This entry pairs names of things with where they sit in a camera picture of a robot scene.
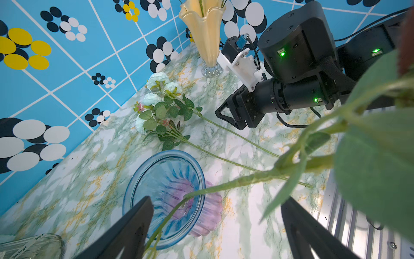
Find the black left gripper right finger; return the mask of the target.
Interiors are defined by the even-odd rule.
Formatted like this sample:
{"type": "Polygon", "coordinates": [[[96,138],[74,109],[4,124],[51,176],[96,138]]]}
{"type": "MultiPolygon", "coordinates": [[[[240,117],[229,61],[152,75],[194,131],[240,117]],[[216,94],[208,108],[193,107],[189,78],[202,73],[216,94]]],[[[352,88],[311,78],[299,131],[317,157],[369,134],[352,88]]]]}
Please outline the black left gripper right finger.
{"type": "Polygon", "coordinates": [[[292,197],[281,205],[281,214],[295,259],[313,259],[313,251],[321,259],[358,258],[292,197]]]}

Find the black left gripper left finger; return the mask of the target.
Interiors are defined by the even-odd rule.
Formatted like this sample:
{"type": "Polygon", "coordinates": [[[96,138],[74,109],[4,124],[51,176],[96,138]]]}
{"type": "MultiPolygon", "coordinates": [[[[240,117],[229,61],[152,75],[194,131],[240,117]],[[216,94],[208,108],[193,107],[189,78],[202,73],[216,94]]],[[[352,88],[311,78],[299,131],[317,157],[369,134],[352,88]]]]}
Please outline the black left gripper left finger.
{"type": "Polygon", "coordinates": [[[142,259],[153,215],[151,199],[145,196],[77,258],[142,259]]]}

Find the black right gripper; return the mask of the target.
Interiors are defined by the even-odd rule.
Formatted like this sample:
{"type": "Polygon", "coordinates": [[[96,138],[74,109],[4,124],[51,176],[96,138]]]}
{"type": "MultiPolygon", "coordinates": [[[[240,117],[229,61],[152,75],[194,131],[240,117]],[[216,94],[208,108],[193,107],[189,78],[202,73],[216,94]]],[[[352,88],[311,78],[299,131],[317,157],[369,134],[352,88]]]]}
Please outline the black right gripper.
{"type": "Polygon", "coordinates": [[[260,86],[249,92],[245,85],[236,90],[215,111],[221,119],[238,130],[256,128],[264,118],[265,108],[268,106],[268,89],[260,86]]]}

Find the white blue flower stem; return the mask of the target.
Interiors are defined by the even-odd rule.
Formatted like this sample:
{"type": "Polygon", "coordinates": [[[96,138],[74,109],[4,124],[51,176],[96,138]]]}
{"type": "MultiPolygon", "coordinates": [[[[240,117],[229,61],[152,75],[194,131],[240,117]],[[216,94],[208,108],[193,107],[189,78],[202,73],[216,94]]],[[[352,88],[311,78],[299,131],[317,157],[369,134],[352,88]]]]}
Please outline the white blue flower stem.
{"type": "Polygon", "coordinates": [[[135,121],[135,129],[140,134],[145,134],[144,140],[146,140],[149,136],[157,136],[158,139],[163,142],[162,150],[172,150],[174,147],[179,146],[180,144],[187,144],[209,156],[212,156],[216,159],[224,161],[226,163],[230,163],[232,165],[241,167],[243,169],[247,169],[252,172],[262,172],[255,168],[242,165],[240,163],[231,161],[226,158],[222,158],[221,156],[215,155],[198,145],[193,144],[190,140],[190,135],[184,136],[180,131],[177,125],[174,124],[173,121],[170,120],[163,120],[156,116],[156,112],[152,110],[144,110],[144,111],[136,111],[138,113],[138,117],[135,121]]]}

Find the purple blue glass vase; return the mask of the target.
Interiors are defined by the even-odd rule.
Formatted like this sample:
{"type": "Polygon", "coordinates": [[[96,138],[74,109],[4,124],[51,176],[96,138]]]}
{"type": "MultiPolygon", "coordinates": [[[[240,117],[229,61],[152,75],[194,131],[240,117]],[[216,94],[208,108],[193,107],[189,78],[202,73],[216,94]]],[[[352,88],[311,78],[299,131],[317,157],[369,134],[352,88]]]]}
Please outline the purple blue glass vase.
{"type": "MultiPolygon", "coordinates": [[[[162,151],[147,159],[133,175],[126,189],[122,212],[126,214],[145,196],[150,197],[154,215],[147,237],[155,233],[168,214],[188,193],[211,187],[199,163],[179,150],[162,151]]],[[[169,248],[187,235],[207,236],[222,218],[219,193],[199,195],[180,207],[162,229],[158,250],[169,248]]]]}

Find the clear ribbed glass vase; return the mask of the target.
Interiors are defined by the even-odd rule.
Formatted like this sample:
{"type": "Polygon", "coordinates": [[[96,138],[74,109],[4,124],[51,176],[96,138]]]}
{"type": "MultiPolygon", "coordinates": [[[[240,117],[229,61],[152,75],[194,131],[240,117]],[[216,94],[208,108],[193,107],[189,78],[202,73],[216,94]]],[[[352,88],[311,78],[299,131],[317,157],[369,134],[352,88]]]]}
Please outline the clear ribbed glass vase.
{"type": "Polygon", "coordinates": [[[1,259],[62,259],[64,252],[62,238],[49,233],[1,243],[1,259]]]}

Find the white blue flower bunch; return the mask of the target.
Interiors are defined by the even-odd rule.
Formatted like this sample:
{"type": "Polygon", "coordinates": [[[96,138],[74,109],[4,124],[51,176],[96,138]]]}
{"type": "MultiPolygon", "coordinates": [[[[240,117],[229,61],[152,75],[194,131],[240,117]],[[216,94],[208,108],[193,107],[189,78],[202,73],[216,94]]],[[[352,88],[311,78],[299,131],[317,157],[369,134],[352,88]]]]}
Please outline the white blue flower bunch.
{"type": "Polygon", "coordinates": [[[242,137],[240,134],[225,128],[202,115],[203,108],[196,107],[195,104],[185,96],[182,87],[177,82],[171,82],[167,74],[163,72],[154,73],[147,80],[146,89],[150,93],[146,94],[141,102],[138,102],[134,111],[139,114],[135,128],[137,131],[147,130],[149,133],[155,131],[146,125],[150,120],[159,120],[158,126],[173,127],[174,124],[167,122],[167,118],[177,118],[182,116],[185,121],[191,119],[193,115],[202,120],[223,129],[230,134],[248,142],[265,153],[277,157],[278,155],[260,147],[258,144],[242,137]]]}

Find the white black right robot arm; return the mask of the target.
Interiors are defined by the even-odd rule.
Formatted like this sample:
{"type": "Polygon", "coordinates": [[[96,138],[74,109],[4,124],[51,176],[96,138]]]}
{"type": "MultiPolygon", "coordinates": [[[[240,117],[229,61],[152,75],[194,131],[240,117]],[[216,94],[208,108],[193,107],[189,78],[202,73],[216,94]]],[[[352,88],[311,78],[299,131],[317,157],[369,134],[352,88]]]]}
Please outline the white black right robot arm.
{"type": "Polygon", "coordinates": [[[257,44],[251,33],[230,36],[218,56],[224,70],[242,82],[215,112],[239,130],[255,128],[268,113],[330,110],[345,104],[356,82],[379,58],[396,48],[407,13],[379,18],[336,46],[322,5],[311,1],[265,29],[257,44]]]}

